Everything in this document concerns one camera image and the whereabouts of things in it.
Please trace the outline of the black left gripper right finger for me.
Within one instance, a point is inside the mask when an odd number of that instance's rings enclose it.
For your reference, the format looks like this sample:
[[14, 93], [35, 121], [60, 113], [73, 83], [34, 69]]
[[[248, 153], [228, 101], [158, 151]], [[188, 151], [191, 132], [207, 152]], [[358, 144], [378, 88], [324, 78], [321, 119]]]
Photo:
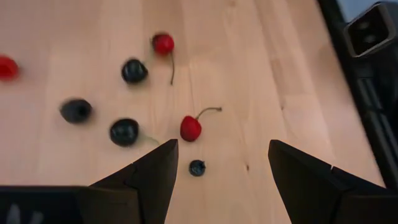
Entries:
[[280, 140], [268, 159], [292, 224], [398, 224], [398, 193]]

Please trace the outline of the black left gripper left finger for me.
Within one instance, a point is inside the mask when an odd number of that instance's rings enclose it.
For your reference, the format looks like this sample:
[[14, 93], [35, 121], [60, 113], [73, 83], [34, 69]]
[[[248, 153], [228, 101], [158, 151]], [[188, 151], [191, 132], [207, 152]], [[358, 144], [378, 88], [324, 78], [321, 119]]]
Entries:
[[143, 224], [164, 224], [178, 168], [178, 140], [170, 139], [94, 187], [137, 192]]

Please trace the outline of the red cherry with long stem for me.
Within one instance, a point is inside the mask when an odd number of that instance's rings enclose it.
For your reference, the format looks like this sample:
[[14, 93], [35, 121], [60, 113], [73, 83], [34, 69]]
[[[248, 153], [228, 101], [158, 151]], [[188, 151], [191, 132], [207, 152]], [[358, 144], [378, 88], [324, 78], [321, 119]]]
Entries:
[[164, 57], [168, 56], [170, 58], [172, 65], [170, 84], [173, 85], [175, 77], [175, 59], [174, 59], [175, 42], [173, 37], [166, 32], [156, 33], [152, 36], [151, 46], [156, 54]]
[[180, 137], [187, 142], [196, 141], [201, 134], [202, 126], [199, 117], [206, 111], [222, 111], [222, 107], [208, 107], [199, 112], [195, 117], [187, 115], [182, 119], [180, 124]]

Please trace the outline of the black aluminium table frame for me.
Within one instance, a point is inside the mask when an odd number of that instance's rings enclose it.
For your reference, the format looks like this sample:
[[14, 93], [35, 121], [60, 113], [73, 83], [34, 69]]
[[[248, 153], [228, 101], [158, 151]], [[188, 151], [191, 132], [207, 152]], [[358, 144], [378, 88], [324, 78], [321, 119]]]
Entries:
[[343, 36], [351, 21], [344, 19], [338, 2], [317, 0], [382, 179], [398, 192], [398, 41], [353, 58]]

